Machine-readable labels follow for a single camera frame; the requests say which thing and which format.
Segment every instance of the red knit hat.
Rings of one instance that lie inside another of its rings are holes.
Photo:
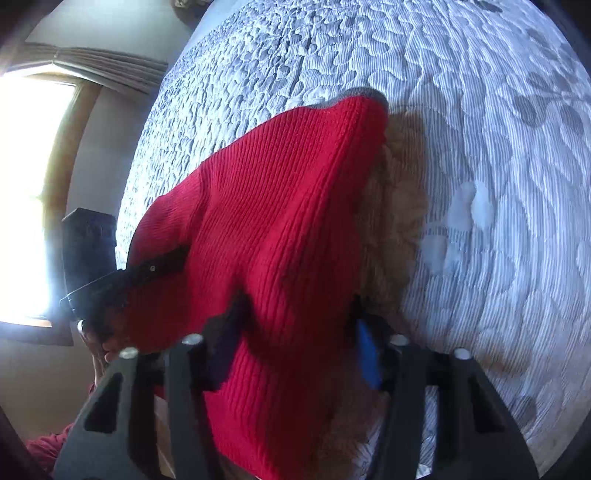
[[[354,215],[384,141],[387,103],[348,91],[282,113],[204,161],[140,221],[129,265],[190,245],[184,271],[137,289],[131,340],[161,350],[241,288],[254,323],[207,394],[219,452],[263,480],[304,478],[359,281]]]

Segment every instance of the screw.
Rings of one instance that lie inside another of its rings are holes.
[[[453,355],[458,360],[469,360],[470,358],[472,358],[472,354],[470,353],[470,350],[466,350],[465,348],[456,348],[453,351]]]
[[[392,346],[406,346],[409,343],[410,342],[408,341],[408,338],[406,338],[404,335],[400,335],[399,333],[390,337],[390,345]]]
[[[201,342],[203,342],[203,335],[198,333],[190,333],[183,338],[183,344],[185,345],[199,345]]]
[[[139,350],[135,347],[129,346],[119,352],[119,357],[123,360],[131,360],[138,356]]]

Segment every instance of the finger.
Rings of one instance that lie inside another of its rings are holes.
[[[127,345],[127,341],[125,338],[120,337],[111,337],[105,343],[102,344],[103,350],[105,352],[111,351],[119,351],[125,348]]]
[[[119,351],[110,351],[105,353],[105,362],[110,364],[119,358]]]
[[[89,327],[88,322],[80,320],[77,324],[78,333],[87,345],[89,343],[99,344],[99,339],[94,331]]]

